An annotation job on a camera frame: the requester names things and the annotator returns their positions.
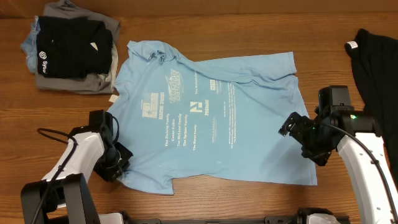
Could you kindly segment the light blue printed t-shirt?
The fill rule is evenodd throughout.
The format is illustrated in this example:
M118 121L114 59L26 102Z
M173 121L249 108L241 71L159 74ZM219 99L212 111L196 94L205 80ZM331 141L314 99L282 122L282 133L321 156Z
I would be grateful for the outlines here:
M292 52L194 62L154 40L127 52L109 108L132 152L123 185L172 195L174 179L197 175L317 184L315 164L279 133L291 113L307 115Z

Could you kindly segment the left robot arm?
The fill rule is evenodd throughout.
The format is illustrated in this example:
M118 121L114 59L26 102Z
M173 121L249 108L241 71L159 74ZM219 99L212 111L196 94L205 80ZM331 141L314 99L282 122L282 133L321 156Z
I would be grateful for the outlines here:
M88 188L92 172L113 181L128 167L132 153L100 133L72 136L56 166L42 180L25 184L21 203L25 223L132 223L124 212L100 215Z

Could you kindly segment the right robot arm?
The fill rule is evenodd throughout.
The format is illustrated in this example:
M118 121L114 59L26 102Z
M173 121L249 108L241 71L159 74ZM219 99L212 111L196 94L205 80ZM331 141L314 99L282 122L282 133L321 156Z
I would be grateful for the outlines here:
M309 119L290 114L279 129L302 146L302 156L325 166L336 150L348 171L363 223L397 223L397 188L375 119L362 111L335 111Z

